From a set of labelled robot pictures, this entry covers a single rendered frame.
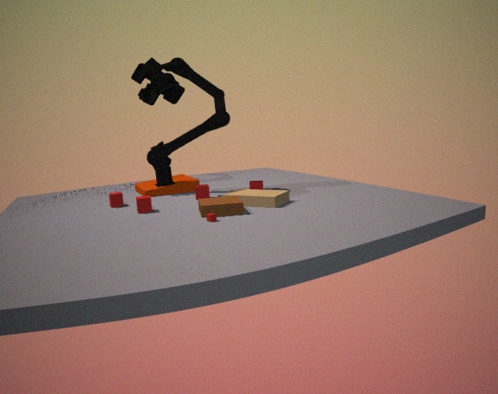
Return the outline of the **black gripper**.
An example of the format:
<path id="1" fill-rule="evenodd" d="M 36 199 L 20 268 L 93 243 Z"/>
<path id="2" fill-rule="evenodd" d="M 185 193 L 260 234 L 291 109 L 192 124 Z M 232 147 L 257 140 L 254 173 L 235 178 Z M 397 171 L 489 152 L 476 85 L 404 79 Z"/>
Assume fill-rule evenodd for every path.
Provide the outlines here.
<path id="1" fill-rule="evenodd" d="M 172 78 L 168 74 L 157 72 L 154 75 L 149 70 L 150 67 L 144 63 L 139 63 L 131 76 L 132 80 L 141 84 L 144 78 L 149 79 L 151 81 L 150 88 L 162 94 L 163 98 L 171 104 L 176 104 L 185 91 L 184 87 L 177 83 L 171 84 Z"/>

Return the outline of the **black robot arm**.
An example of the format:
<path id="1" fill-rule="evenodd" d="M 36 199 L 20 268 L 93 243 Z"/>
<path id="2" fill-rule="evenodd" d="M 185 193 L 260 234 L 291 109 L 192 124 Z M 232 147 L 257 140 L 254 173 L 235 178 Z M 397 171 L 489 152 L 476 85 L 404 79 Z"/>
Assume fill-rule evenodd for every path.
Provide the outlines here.
<path id="1" fill-rule="evenodd" d="M 155 147 L 150 148 L 151 150 L 148 152 L 147 161 L 155 169 L 157 181 L 155 186 L 161 187 L 165 185 L 172 185 L 175 184 L 175 182 L 172 181 L 172 173 L 170 168 L 172 159 L 168 156 L 176 149 L 181 148 L 183 145 L 188 144 L 188 142 L 196 139 L 206 132 L 226 126 L 230 123 L 230 115 L 226 112 L 224 103 L 225 93 L 193 71 L 193 69 L 191 69 L 191 67 L 186 64 L 182 58 L 174 58 L 172 61 L 162 65 L 154 58 L 151 58 L 144 64 L 150 67 L 149 72 L 154 75 L 156 75 L 157 72 L 161 73 L 162 70 L 174 72 L 174 74 L 193 82 L 199 88 L 211 95 L 214 99 L 216 113 L 213 116 L 169 143 L 163 144 L 163 141 L 160 142 Z M 147 83 L 147 87 L 145 89 L 142 88 L 138 96 L 143 102 L 146 102 L 148 105 L 153 105 L 158 99 L 160 93 L 150 88 L 149 85 L 150 84 Z"/>

